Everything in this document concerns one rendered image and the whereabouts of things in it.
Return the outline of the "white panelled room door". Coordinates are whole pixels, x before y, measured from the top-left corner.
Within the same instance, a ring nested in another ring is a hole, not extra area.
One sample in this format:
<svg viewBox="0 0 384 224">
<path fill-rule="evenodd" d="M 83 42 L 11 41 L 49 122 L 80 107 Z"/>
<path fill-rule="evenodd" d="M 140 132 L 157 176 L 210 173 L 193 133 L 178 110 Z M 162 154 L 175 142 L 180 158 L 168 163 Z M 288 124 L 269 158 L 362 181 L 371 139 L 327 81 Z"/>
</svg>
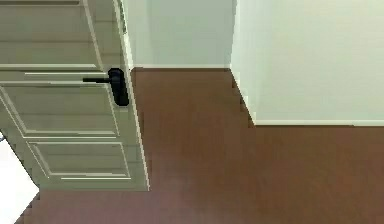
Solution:
<svg viewBox="0 0 384 224">
<path fill-rule="evenodd" d="M 43 190 L 149 189 L 123 0 L 0 0 L 0 133 Z M 110 68 L 129 105 L 114 102 Z"/>
</svg>

